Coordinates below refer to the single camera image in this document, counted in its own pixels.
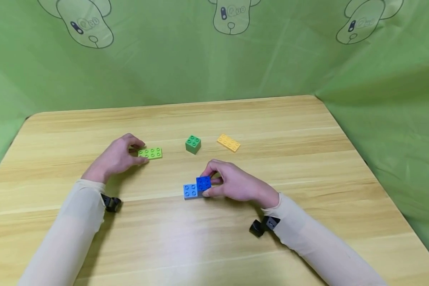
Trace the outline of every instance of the hand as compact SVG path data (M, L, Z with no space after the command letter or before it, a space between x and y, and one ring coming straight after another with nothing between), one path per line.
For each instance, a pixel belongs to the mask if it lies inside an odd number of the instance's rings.
M232 163L212 159L200 176L212 177L216 173L221 177L212 178L211 183L220 186L206 190L203 196L226 196L236 201L254 201L263 209L276 207L280 202L280 195L274 188Z
M148 163L148 158L134 157L130 154L144 145L143 141L130 133L121 136L103 151L81 178L106 184L111 175L127 171L133 165Z

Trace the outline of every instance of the dark blue lego brick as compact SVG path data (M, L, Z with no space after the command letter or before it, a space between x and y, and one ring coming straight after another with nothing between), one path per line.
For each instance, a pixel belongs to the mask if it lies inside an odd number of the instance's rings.
M197 199L198 192L196 184L188 184L183 186L184 199Z
M196 178L197 191L203 192L211 187L211 179L209 176Z

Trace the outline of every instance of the cartoon print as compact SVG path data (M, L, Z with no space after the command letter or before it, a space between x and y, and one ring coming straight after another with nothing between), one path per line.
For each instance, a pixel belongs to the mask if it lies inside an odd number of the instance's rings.
M396 15L404 0L351 0L345 8L348 22L336 36L343 44L359 43L367 39L380 20Z
M90 48L106 48L114 36L103 20L111 12L109 0L38 0L46 12L64 21L70 36Z
M216 5L214 28L227 35L238 35L248 29L249 9L261 0L208 0Z

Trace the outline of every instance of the green lego brick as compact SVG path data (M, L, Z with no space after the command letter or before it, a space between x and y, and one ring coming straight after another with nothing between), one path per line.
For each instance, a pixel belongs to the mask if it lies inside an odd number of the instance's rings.
M138 151L139 157L146 157L149 160L152 159L161 159L162 158L162 149L159 147L151 148L151 149L144 149Z
M195 155L200 147L202 147L202 141L194 135L189 136L186 141L186 150Z

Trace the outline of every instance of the beige sleeve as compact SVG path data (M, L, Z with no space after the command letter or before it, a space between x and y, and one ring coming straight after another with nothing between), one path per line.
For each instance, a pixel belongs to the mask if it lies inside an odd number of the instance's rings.
M19 286L73 285L95 233L103 222L105 184L78 180L39 249L24 271Z
M296 251L330 286L386 285L356 251L292 199L280 193L280 203L263 211L280 219L274 232L281 243Z

